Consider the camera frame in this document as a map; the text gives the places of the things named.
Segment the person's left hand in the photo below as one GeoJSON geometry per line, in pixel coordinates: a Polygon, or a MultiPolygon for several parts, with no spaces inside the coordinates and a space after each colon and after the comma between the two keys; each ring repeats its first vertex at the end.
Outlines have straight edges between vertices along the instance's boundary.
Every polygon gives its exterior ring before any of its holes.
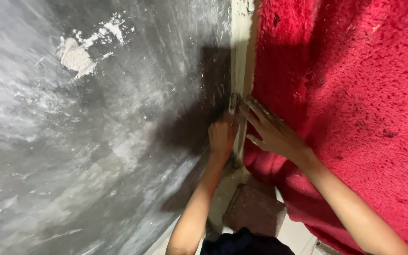
{"type": "Polygon", "coordinates": [[[225,111],[221,118],[208,127],[211,152],[222,157],[229,157],[238,131],[238,117],[225,111]]]}

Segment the red shaggy rug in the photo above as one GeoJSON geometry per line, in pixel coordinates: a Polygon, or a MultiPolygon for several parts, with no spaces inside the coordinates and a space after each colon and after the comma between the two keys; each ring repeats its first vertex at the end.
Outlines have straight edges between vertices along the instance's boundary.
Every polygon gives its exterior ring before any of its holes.
{"type": "MultiPolygon", "coordinates": [[[[264,0],[258,14],[254,97],[408,243],[408,0],[264,0]]],[[[249,140],[244,151],[293,221],[361,254],[295,165],[249,140]]]]}

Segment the dark clothing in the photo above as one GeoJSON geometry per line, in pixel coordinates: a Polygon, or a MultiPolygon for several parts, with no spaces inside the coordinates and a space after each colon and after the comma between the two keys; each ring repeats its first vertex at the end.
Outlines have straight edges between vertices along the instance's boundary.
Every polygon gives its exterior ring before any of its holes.
{"type": "Polygon", "coordinates": [[[204,239],[200,255],[295,255],[273,236],[254,235],[246,227],[222,234],[216,241],[204,239]]]}

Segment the gray concrete wall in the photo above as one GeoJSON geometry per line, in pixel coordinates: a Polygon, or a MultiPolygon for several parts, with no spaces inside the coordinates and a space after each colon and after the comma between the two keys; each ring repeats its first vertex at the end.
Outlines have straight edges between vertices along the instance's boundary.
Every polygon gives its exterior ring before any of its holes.
{"type": "Polygon", "coordinates": [[[135,255],[162,234],[229,93],[230,4],[0,0],[0,254],[135,255]]]}

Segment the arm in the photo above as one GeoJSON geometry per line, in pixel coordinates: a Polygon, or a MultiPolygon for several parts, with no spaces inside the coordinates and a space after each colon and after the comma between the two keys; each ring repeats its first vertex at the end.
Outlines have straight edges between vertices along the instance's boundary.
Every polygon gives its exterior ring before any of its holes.
{"type": "Polygon", "coordinates": [[[208,128],[210,157],[198,186],[177,221],[166,248],[167,255],[194,255],[204,232],[207,215],[224,164],[234,145],[238,123],[230,123],[230,115],[208,128]]]}
{"type": "Polygon", "coordinates": [[[405,242],[361,197],[325,167],[294,130],[257,100],[248,98],[246,103],[259,120],[246,108],[240,111],[263,141],[251,135],[247,138],[264,151],[283,155],[294,162],[322,194],[362,250],[374,255],[408,255],[405,242]]]}

